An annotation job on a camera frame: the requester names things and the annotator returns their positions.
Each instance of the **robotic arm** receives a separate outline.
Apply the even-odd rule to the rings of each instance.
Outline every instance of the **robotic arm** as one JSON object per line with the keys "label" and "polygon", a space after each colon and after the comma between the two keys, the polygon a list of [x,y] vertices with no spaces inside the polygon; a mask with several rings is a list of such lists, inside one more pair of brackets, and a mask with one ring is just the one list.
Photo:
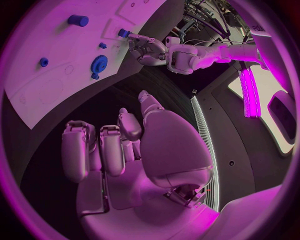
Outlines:
{"label": "robotic arm", "polygon": [[263,69],[268,69],[256,45],[216,43],[213,46],[194,46],[180,44],[178,37],[167,37],[164,45],[155,38],[131,32],[122,37],[129,38],[129,51],[140,64],[167,65],[174,73],[187,75],[195,70],[207,68],[214,62],[229,63],[231,60],[256,62]]}

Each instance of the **pink light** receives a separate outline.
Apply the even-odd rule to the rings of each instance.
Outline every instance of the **pink light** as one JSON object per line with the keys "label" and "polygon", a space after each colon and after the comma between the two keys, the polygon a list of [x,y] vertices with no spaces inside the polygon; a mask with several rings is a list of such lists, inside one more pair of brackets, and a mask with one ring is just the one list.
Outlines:
{"label": "pink light", "polygon": [[258,118],[261,116],[261,105],[253,73],[250,68],[238,73],[244,102],[244,116]]}

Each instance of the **blue cylinder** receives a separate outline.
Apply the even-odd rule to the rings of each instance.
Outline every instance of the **blue cylinder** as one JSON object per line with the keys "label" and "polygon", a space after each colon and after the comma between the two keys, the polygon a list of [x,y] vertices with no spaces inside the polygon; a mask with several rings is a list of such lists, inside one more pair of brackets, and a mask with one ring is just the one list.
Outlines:
{"label": "blue cylinder", "polygon": [[72,15],[67,20],[68,24],[84,27],[89,23],[87,16]]}
{"label": "blue cylinder", "polygon": [[39,64],[42,66],[42,67],[46,67],[49,63],[49,60],[45,57],[42,57],[40,60],[39,60]]}

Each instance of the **black floor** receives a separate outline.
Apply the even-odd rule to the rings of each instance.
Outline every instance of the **black floor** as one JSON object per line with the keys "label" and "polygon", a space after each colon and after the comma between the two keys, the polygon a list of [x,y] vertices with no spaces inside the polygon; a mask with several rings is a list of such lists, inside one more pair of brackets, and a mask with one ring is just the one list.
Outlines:
{"label": "black floor", "polygon": [[99,130],[117,123],[120,108],[127,108],[142,124],[138,94],[146,90],[168,110],[197,127],[187,97],[156,67],[144,67],[100,92],[73,111],[41,143],[30,160],[21,182],[21,190],[36,211],[56,230],[71,240],[87,239],[76,214],[77,184],[66,179],[61,163],[61,137],[69,120],[83,120]]}

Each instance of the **small blue object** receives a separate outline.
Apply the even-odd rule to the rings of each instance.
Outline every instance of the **small blue object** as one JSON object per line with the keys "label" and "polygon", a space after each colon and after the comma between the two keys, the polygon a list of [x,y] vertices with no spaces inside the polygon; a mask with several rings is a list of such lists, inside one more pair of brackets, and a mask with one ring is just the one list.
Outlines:
{"label": "small blue object", "polygon": [[97,56],[90,65],[90,70],[92,71],[91,78],[99,79],[98,74],[101,73],[108,65],[108,58],[104,55]]}
{"label": "small blue object", "polygon": [[130,31],[126,31],[125,29],[121,28],[121,30],[118,33],[118,36],[122,38],[127,38],[129,34],[131,34]]}
{"label": "small blue object", "polygon": [[84,27],[89,23],[89,18],[87,16],[72,15],[68,18],[67,23]]}
{"label": "small blue object", "polygon": [[103,43],[103,42],[101,42],[101,43],[99,44],[99,47],[102,48],[102,49],[107,49],[107,48],[108,48],[108,47],[106,46],[106,44]]}
{"label": "small blue object", "polygon": [[39,64],[42,66],[42,67],[46,67],[48,65],[49,61],[47,58],[45,57],[42,57],[40,60],[39,60]]}

